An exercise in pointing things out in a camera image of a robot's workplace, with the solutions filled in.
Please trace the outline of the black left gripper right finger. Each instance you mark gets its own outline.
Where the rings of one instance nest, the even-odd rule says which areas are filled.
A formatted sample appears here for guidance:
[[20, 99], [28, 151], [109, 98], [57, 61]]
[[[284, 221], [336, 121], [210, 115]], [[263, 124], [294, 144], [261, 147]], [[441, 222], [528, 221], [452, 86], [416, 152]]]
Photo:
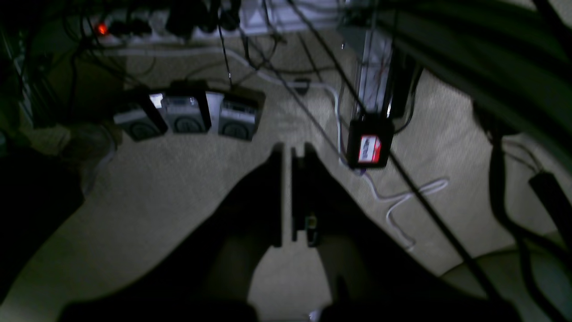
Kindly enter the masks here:
[[509, 302], [472, 296], [420, 265], [331, 175], [311, 143], [292, 157], [292, 239], [304, 229], [332, 302], [321, 322], [517, 322]]

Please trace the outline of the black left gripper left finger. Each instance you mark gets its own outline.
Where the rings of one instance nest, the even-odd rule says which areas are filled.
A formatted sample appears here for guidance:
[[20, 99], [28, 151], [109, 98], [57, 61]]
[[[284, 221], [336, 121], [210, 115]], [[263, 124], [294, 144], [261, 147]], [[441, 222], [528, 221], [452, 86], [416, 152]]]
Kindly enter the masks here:
[[255, 269], [282, 244], [284, 145], [239, 180], [216, 210], [140, 279], [67, 306], [69, 322], [256, 322]]

